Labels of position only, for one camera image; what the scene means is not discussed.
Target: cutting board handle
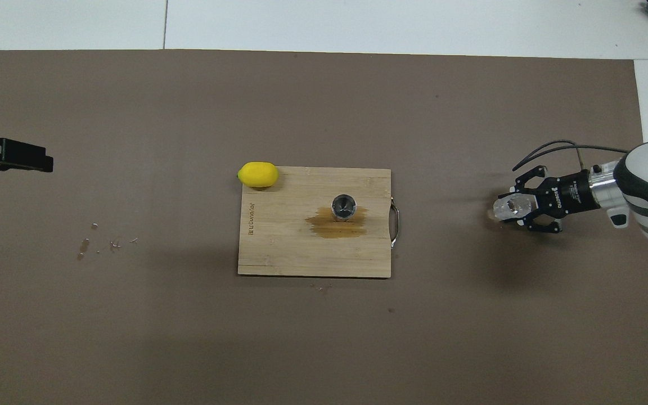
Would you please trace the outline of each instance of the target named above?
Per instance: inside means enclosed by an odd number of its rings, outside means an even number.
[[[397,243],[397,238],[399,237],[399,208],[394,203],[394,196],[391,196],[391,208],[389,210],[394,211],[394,236],[391,238],[391,248],[394,249],[394,244]]]

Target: brown liquid stain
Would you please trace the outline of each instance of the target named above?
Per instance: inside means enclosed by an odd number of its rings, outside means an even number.
[[[357,212],[347,221],[334,220],[331,207],[322,207],[317,210],[317,215],[307,218],[312,226],[312,232],[326,239],[355,238],[367,233],[365,220],[367,208],[357,207]]]

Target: small metal cup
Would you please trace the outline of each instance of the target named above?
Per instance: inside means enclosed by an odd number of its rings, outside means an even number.
[[[335,221],[347,221],[357,212],[357,202],[350,195],[337,195],[331,203],[331,212]]]

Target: metal handle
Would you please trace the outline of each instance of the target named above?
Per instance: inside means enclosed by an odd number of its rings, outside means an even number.
[[[399,237],[399,208],[397,208],[397,205],[394,204],[394,197],[391,197],[391,208],[389,210],[394,210],[394,215],[396,217],[396,226],[394,227],[396,229],[396,233],[394,233],[394,238],[391,239],[391,248],[394,248],[394,244],[397,243],[397,238]]]

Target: clear plastic object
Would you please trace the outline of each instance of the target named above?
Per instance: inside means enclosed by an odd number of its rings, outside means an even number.
[[[494,201],[494,216],[499,221],[511,218],[524,218],[537,209],[537,200],[533,195],[514,193]]]

